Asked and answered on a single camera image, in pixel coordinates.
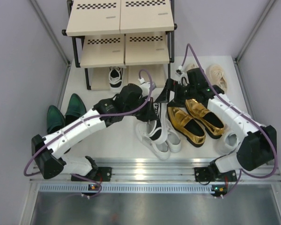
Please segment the black white sneaker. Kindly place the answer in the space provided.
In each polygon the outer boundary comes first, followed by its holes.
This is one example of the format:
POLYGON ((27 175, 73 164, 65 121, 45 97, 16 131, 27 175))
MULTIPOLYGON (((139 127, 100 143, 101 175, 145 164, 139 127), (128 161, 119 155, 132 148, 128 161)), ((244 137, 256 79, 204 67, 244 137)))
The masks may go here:
POLYGON ((122 67, 110 67, 109 68, 109 85, 110 90, 114 93, 120 93, 123 86, 123 72, 122 67))
POLYGON ((157 120, 147 123, 147 134, 153 143, 162 144, 167 139, 166 104, 153 103, 153 108, 157 115, 157 120))

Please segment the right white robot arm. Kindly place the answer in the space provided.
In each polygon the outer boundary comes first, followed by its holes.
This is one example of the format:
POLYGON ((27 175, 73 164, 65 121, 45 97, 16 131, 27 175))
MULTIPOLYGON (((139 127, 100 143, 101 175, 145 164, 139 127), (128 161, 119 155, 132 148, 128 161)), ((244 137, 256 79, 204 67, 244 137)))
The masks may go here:
POLYGON ((182 106, 187 100, 197 100, 228 125, 240 142, 232 153, 210 162, 209 174, 213 180, 222 180, 227 172, 233 170, 249 174, 259 166, 277 160, 277 133, 274 127, 265 127, 240 111, 224 90, 210 83, 202 69, 191 70, 186 78, 187 85, 168 78, 157 101, 167 102, 171 91, 175 93, 171 106, 182 106))

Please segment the white sneaker one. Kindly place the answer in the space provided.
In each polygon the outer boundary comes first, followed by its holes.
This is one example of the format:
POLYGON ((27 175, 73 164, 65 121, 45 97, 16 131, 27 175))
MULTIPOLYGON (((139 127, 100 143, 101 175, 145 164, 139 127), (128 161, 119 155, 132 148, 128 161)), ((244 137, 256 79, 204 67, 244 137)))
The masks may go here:
POLYGON ((182 149, 182 143, 179 135, 171 127, 167 128, 166 143, 172 153, 178 153, 182 149))
POLYGON ((145 123, 138 123, 135 128, 138 140, 146 146, 160 160, 167 160, 170 157, 170 150, 166 142, 154 143, 148 136, 145 123))

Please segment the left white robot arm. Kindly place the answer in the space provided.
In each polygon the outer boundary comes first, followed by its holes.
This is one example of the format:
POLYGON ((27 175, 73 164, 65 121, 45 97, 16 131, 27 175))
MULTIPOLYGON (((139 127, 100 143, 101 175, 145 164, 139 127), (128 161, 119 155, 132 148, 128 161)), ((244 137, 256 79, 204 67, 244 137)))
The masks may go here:
POLYGON ((73 180, 92 181, 97 177, 98 166, 89 157, 73 157, 66 154, 74 145, 89 135, 121 122, 126 116, 147 122, 156 120, 151 94, 155 85, 128 84, 119 94, 102 99, 84 115, 69 125, 44 137, 36 135, 31 140, 32 156, 39 173, 45 180, 60 174, 70 174, 73 180))

